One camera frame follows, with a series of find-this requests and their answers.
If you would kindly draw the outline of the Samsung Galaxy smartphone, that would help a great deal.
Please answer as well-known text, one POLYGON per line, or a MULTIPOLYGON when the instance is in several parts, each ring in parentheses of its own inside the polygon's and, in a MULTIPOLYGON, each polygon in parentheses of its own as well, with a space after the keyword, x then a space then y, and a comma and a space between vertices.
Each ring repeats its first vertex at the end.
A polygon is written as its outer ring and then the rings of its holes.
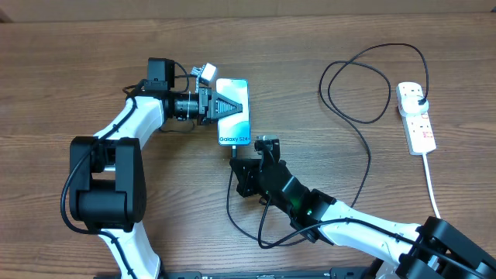
POLYGON ((245 146, 250 138, 249 86, 245 79, 220 78, 216 81, 217 93, 241 104, 242 111, 218 121, 220 146, 245 146))

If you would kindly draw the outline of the white power strip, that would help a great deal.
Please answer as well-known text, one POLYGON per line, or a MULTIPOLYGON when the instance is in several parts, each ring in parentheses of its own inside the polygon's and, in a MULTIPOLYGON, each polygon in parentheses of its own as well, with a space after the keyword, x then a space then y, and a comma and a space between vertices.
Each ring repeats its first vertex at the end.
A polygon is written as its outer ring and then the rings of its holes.
MULTIPOLYGON (((418 95, 424 98, 422 87, 415 82, 401 82, 396 87, 397 100, 400 95, 418 95)), ((402 117, 408 150, 411 155, 424 155, 436 149, 436 142, 428 112, 411 117, 402 117)))

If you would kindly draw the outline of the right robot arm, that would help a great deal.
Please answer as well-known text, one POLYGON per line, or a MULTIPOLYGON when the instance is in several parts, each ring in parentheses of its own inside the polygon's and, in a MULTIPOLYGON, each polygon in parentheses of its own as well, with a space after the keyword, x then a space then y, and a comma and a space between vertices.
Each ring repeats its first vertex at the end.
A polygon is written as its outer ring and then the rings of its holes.
POLYGON ((398 278, 493 278, 495 259, 443 219, 392 222, 305 187, 284 161, 232 159, 243 197, 259 195, 285 213, 295 235, 369 254, 398 278))

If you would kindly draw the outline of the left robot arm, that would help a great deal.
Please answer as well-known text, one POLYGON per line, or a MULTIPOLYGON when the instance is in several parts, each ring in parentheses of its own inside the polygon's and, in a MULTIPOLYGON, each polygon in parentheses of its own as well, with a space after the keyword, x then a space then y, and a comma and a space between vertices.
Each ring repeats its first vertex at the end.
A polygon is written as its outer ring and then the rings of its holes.
POLYGON ((120 278, 165 278, 143 224, 146 178, 142 149, 168 119, 218 125, 221 146, 250 142, 249 87, 243 79, 215 78, 212 64, 181 76, 195 88, 176 90, 175 60, 151 57, 147 76, 123 88, 126 104, 104 129, 70 144, 70 170, 60 215, 70 230, 102 238, 120 278))

